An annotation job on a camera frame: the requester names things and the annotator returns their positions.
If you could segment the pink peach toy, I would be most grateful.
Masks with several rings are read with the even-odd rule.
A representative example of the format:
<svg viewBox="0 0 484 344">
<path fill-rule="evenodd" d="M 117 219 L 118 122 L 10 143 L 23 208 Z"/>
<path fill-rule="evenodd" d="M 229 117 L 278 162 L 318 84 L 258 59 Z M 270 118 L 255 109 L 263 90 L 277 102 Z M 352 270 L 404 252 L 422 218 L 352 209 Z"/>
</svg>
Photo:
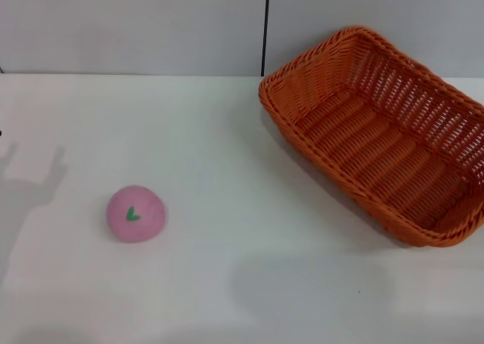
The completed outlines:
<svg viewBox="0 0 484 344">
<path fill-rule="evenodd" d="M 156 237 L 166 225 L 166 207 L 150 189 L 130 185 L 119 189 L 106 208 L 107 226 L 124 243 Z"/>
</svg>

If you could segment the orange woven plastic basket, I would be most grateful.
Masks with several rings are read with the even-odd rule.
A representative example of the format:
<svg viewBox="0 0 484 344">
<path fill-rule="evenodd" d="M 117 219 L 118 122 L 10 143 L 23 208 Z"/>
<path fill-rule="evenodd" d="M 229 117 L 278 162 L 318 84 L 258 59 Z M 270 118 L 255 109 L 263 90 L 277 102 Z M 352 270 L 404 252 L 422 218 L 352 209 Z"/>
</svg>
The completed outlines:
<svg viewBox="0 0 484 344">
<path fill-rule="evenodd" d="M 484 225 L 484 105 L 375 31 L 333 34 L 266 76 L 281 134 L 392 236 L 454 246 Z"/>
</svg>

